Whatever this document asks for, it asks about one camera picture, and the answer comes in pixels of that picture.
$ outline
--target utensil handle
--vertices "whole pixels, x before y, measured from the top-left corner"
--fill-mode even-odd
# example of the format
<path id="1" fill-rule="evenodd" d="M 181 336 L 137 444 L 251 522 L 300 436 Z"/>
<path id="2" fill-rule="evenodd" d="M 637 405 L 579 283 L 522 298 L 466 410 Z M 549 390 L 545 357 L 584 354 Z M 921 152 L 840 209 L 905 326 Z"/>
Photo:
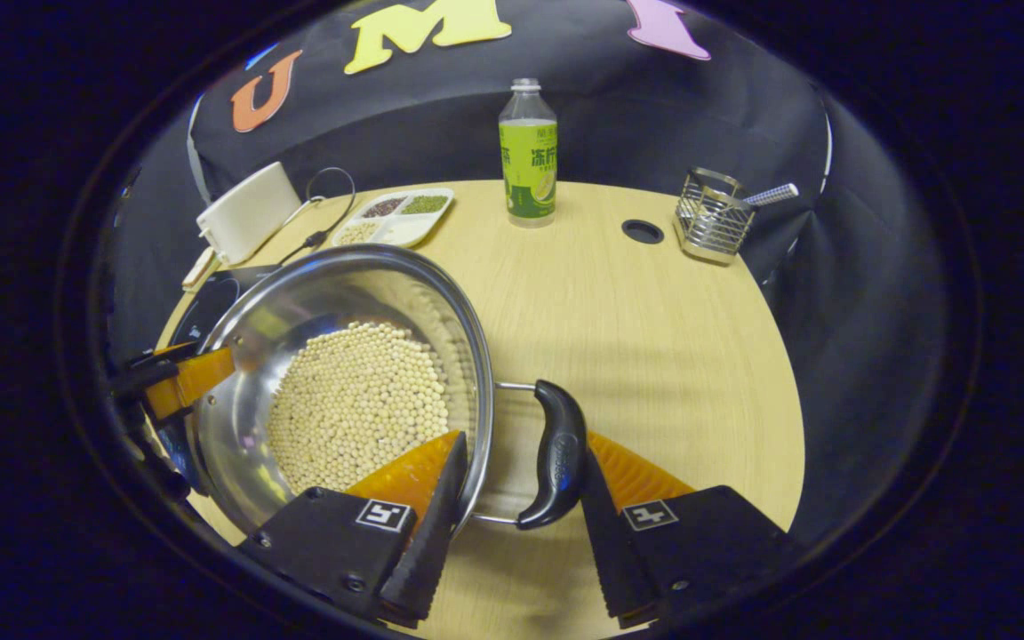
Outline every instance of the utensil handle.
<path id="1" fill-rule="evenodd" d="M 489 522 L 514 523 L 519 529 L 549 525 L 580 502 L 587 474 L 587 424 L 580 403 L 560 386 L 549 381 L 535 385 L 497 382 L 497 388 L 531 390 L 544 408 L 544 435 L 536 456 L 536 478 L 540 489 L 527 509 L 515 520 L 473 513 Z"/>
<path id="2" fill-rule="evenodd" d="M 752 206 L 771 206 L 772 203 L 779 203 L 780 200 L 796 199 L 799 195 L 800 190 L 797 190 L 797 186 L 790 182 L 787 185 L 777 186 L 775 189 L 752 195 L 744 199 L 744 202 L 752 204 Z"/>

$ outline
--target table surface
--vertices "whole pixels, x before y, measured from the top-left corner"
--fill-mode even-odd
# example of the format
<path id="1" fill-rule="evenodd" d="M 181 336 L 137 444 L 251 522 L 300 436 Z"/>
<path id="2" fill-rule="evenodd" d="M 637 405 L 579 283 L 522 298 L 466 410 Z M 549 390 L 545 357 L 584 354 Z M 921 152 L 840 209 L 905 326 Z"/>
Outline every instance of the table surface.
<path id="1" fill-rule="evenodd" d="M 357 208 L 397 186 L 359 194 Z M 695 488 L 726 483 L 781 528 L 805 474 L 797 384 L 780 333 L 739 258 L 688 258 L 672 229 L 674 196 L 561 182 L 556 221 L 508 222 L 499 179 L 441 182 L 455 202 L 415 251 L 450 272 L 480 316 L 499 381 L 544 378 L 568 389 L 589 429 Z M 334 222 L 346 198 L 309 206 L 239 266 L 278 262 Z M 626 219 L 662 227 L 656 245 Z M 167 344 L 191 302 L 160 335 Z M 536 495 L 543 411 L 529 394 L 496 394 L 488 477 L 478 509 L 514 515 Z M 243 539 L 211 500 L 191 503 L 229 543 Z M 608 637 L 583 514 L 520 531 L 472 520 L 455 540 L 419 637 Z"/>

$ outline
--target black pot handle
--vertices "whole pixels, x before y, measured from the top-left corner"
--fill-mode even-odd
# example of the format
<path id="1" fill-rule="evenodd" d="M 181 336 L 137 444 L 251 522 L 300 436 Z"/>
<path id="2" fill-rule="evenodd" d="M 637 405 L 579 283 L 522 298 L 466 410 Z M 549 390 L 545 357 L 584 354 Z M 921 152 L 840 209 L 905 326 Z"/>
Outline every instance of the black pot handle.
<path id="1" fill-rule="evenodd" d="M 536 385 L 497 382 L 499 388 L 534 390 L 544 408 L 544 435 L 536 456 L 540 489 L 531 505 L 516 516 L 515 525 L 528 529 L 549 525 L 580 502 L 587 470 L 587 424 L 580 403 L 549 381 Z"/>

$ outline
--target wire basket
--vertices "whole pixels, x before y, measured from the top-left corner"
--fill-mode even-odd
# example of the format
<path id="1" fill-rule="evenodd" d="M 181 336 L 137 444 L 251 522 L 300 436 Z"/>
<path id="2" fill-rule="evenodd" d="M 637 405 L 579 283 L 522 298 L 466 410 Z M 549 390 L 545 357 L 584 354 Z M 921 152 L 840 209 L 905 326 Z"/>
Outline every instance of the wire basket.
<path id="1" fill-rule="evenodd" d="M 731 263 L 757 213 L 757 207 L 741 200 L 743 196 L 744 187 L 728 175 L 699 167 L 687 171 L 674 225 L 682 251 Z"/>

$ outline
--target yellow letter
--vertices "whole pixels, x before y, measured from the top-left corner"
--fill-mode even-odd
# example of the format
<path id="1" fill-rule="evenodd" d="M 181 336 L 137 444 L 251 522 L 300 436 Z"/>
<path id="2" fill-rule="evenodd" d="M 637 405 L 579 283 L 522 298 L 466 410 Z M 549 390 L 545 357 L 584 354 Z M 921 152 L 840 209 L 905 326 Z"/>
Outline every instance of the yellow letter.
<path id="1" fill-rule="evenodd" d="M 497 15 L 496 0 L 435 0 L 424 11 L 394 4 L 350 25 L 350 29 L 358 30 L 358 42 L 353 48 L 353 60 L 346 65 L 347 76 L 382 65 L 394 54 L 382 47 L 383 37 L 389 37 L 398 49 L 414 53 L 441 19 L 444 25 L 434 36 L 438 47 L 496 40 L 512 33 L 512 26 L 502 24 Z"/>

